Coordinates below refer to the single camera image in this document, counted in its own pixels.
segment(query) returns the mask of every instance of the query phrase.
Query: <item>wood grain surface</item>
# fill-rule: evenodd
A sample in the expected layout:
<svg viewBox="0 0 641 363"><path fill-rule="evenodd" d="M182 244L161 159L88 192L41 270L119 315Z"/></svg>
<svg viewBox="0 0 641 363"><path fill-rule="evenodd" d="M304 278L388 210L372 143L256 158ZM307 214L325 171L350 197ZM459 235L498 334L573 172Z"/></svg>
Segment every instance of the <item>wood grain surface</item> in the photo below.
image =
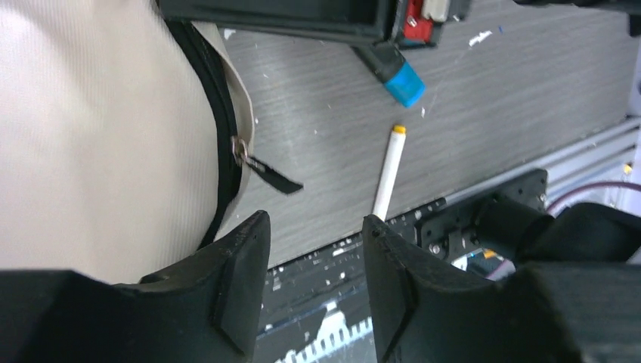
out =
<svg viewBox="0 0 641 363"><path fill-rule="evenodd" d="M305 190L253 177L222 232L268 211L273 266L357 231L395 123L407 142L389 216L613 126L639 44L626 30L622 14L476 0L437 49L405 52L428 88L410 109L346 45L238 31L226 46L254 103L255 154Z"/></svg>

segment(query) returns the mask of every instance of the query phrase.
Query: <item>beige fabric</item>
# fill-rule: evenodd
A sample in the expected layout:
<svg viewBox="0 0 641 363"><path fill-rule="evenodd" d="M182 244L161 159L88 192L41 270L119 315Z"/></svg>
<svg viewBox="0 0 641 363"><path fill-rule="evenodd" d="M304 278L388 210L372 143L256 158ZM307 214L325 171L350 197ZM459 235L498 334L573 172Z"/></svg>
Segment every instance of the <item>beige fabric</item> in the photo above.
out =
<svg viewBox="0 0 641 363"><path fill-rule="evenodd" d="M133 283L197 248L217 203L215 121L151 3L0 0L0 268ZM215 26L199 31L250 141L249 97Z"/></svg>

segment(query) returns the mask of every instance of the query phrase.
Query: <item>white debris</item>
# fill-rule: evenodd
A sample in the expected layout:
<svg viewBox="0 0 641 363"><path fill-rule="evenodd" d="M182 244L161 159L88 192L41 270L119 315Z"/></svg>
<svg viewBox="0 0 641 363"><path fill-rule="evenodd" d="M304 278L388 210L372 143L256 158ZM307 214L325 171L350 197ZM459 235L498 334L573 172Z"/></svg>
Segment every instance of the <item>white debris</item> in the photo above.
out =
<svg viewBox="0 0 641 363"><path fill-rule="evenodd" d="M229 40L229 37L232 34L234 34L235 32L236 32L236 30L234 30L234 29L223 29L222 33L223 33L223 36L224 36L225 40Z"/></svg>
<svg viewBox="0 0 641 363"><path fill-rule="evenodd" d="M477 36L472 37L469 40L468 44L469 44L470 47L472 47L472 46L474 46L474 45L476 45L476 44L478 44L480 42L483 42L487 37L489 37L491 35L492 35L492 32L490 30L486 30L484 32L480 32Z"/></svg>
<svg viewBox="0 0 641 363"><path fill-rule="evenodd" d="M459 270L466 271L467 270L467 255L459 257L458 259L455 259L452 261L452 266L458 268Z"/></svg>

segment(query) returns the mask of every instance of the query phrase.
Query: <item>zipper slider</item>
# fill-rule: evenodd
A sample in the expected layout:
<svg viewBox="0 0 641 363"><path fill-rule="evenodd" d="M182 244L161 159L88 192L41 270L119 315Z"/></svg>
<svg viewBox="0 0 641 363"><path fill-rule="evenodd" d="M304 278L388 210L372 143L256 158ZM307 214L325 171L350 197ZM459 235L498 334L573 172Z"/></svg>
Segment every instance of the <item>zipper slider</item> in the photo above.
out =
<svg viewBox="0 0 641 363"><path fill-rule="evenodd" d="M232 136L231 153L234 155L234 159L238 166L242 166L243 164L247 165L251 170L258 174L262 180L274 187L280 193L293 194L303 188L302 184L288 179L285 175L280 174L269 165L256 159L253 155L250 155L247 143L242 138Z"/></svg>

